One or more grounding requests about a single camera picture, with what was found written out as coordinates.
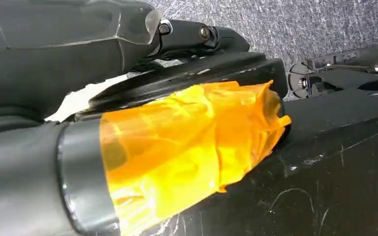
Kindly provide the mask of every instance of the metal screw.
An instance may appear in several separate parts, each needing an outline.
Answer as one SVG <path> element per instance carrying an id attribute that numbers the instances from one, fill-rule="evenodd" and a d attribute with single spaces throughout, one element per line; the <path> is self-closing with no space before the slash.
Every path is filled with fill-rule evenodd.
<path id="1" fill-rule="evenodd" d="M 201 30 L 200 30 L 200 35 L 201 35 L 202 39 L 208 40 L 209 39 L 209 29 L 206 28 L 206 27 L 202 27 Z"/>
<path id="2" fill-rule="evenodd" d="M 170 33 L 170 27 L 166 24 L 161 24 L 158 27 L 158 31 L 160 32 L 160 34 L 168 34 Z"/>

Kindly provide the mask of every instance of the black wheel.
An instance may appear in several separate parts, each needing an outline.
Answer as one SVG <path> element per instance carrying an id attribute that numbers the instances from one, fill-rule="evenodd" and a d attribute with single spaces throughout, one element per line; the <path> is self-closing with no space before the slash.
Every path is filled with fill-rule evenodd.
<path id="1" fill-rule="evenodd" d="M 304 83 L 312 69 L 306 65 L 306 62 L 298 62 L 289 69 L 287 75 L 287 85 L 293 95 L 298 98 L 307 98 L 306 84 Z"/>

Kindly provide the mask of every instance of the gray carpet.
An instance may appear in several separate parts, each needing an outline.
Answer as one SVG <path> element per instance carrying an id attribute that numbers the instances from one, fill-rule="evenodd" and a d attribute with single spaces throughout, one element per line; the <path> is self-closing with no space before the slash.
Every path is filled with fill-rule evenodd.
<path id="1" fill-rule="evenodd" d="M 150 0 L 167 18 L 230 27 L 252 51 L 306 58 L 378 43 L 378 0 Z"/>

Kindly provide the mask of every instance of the scratch mark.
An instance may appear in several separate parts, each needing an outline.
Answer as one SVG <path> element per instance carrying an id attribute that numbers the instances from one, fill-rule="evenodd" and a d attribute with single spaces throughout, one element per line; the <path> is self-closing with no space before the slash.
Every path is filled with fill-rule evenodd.
<path id="1" fill-rule="evenodd" d="M 200 74 L 203 74 L 203 73 L 205 73 L 205 72 L 208 72 L 208 71 L 210 71 L 211 69 L 204 69 L 204 70 L 201 70 L 201 71 L 199 71 L 198 73 L 197 73 L 197 75 L 200 75 Z"/>
<path id="2" fill-rule="evenodd" d="M 121 13 L 120 13 L 120 16 L 118 17 L 118 27 L 117 27 L 117 31 L 115 32 L 116 36 L 119 36 L 118 32 L 120 31 L 120 27 L 121 27 Z"/>
<path id="3" fill-rule="evenodd" d="M 269 207 L 269 204 L 268 203 L 265 203 L 264 201 L 262 201 L 262 199 L 260 199 L 257 203 L 258 206 L 264 206 L 264 207 Z"/>
<path id="4" fill-rule="evenodd" d="M 325 217 L 327 216 L 327 213 L 328 213 L 329 210 L 330 210 L 330 208 L 328 208 L 328 209 L 325 211 L 324 215 L 322 216 L 321 224 L 319 225 L 318 236 L 321 235 L 322 226 L 324 225 L 324 220 L 325 220 Z"/>
<path id="5" fill-rule="evenodd" d="M 201 236 L 203 236 L 203 223 L 202 223 L 202 212 L 199 212 L 199 217 L 201 218 Z"/>
<path id="6" fill-rule="evenodd" d="M 357 145 L 360 145 L 360 144 L 362 144 L 363 142 L 365 142 L 365 141 L 367 141 L 367 140 L 369 140 L 369 139 L 371 139 L 371 138 L 373 138 L 373 137 L 375 137 L 375 136 L 377 136 L 377 135 L 378 135 L 378 133 L 377 133 L 377 134 L 374 134 L 374 135 L 372 135 L 372 136 L 370 136 L 370 137 L 368 137 L 368 138 L 366 138 L 366 139 L 363 139 L 363 140 L 359 141 L 358 143 L 355 143 L 355 144 L 353 144 L 353 145 L 351 145 L 351 146 L 349 146 L 349 147 L 346 147 L 346 149 L 344 149 L 343 151 L 348 150 L 348 149 L 350 149 L 350 148 L 353 148 L 353 147 L 355 147 L 355 146 L 357 146 Z"/>
<path id="7" fill-rule="evenodd" d="M 252 183 L 252 185 L 253 186 L 255 186 L 256 185 L 256 182 L 255 182 L 255 180 L 252 178 L 252 179 L 250 179 L 250 182 Z"/>
<path id="8" fill-rule="evenodd" d="M 179 218 L 180 218 L 180 213 L 177 215 L 176 226 L 175 226 L 175 230 L 173 231 L 173 235 L 175 235 L 175 233 L 177 232 L 179 228 Z"/>
<path id="9" fill-rule="evenodd" d="M 316 180 L 316 203 L 319 202 L 319 180 Z"/>
<path id="10" fill-rule="evenodd" d="M 275 178 L 273 178 L 273 174 L 270 171 L 267 171 L 267 173 L 269 173 L 270 177 L 272 177 L 272 180 L 275 180 Z"/>
<path id="11" fill-rule="evenodd" d="M 311 159 L 307 159 L 305 161 L 303 161 L 303 164 L 307 165 L 307 166 L 311 166 L 319 161 L 321 161 L 324 157 L 324 153 L 323 154 L 319 154 L 318 156 L 314 157 L 314 158 L 311 158 Z"/>
<path id="12" fill-rule="evenodd" d="M 341 144 L 341 152 L 340 152 L 340 157 L 341 157 L 341 164 L 343 165 L 344 168 L 344 146 Z"/>
<path id="13" fill-rule="evenodd" d="M 185 217 L 182 215 L 182 221 L 183 221 L 183 231 L 185 232 L 185 236 L 187 236 L 186 234 L 186 222 L 185 222 Z"/>
<path id="14" fill-rule="evenodd" d="M 273 208 L 273 206 L 275 205 L 275 203 L 278 201 L 278 199 L 279 199 L 283 194 L 288 193 L 288 192 L 291 192 L 291 191 L 300 191 L 300 192 L 302 192 L 302 193 L 305 193 L 305 194 L 308 196 L 308 198 L 309 198 L 309 202 L 311 203 L 311 209 L 312 209 L 312 212 L 315 213 L 315 210 L 314 210 L 314 204 L 312 203 L 312 198 L 311 198 L 311 196 L 309 195 L 309 193 L 307 193 L 307 191 L 305 191 L 305 190 L 303 190 L 303 189 L 300 189 L 300 188 L 290 188 L 290 189 L 288 189 L 288 190 L 285 190 L 285 191 L 281 192 L 281 193 L 276 197 L 276 199 L 273 201 L 273 203 L 272 203 L 272 205 L 270 206 L 270 208 L 269 208 L 268 211 L 269 211 L 269 212 L 272 212 L 272 208 Z"/>
<path id="15" fill-rule="evenodd" d="M 166 230 L 167 226 L 169 225 L 171 219 L 172 218 L 168 218 L 167 220 L 163 221 L 163 223 L 160 225 L 160 229 L 158 230 L 158 232 L 154 233 L 150 236 L 159 236 L 162 233 L 164 233 L 164 231 Z"/>

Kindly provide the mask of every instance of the orange tape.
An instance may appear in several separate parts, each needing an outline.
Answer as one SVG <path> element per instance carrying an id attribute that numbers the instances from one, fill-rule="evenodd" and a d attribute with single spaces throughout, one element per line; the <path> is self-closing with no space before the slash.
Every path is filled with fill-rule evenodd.
<path id="1" fill-rule="evenodd" d="M 225 192 L 271 153 L 291 121 L 277 116 L 270 84 L 195 85 L 103 114 L 102 158 L 122 235 Z"/>

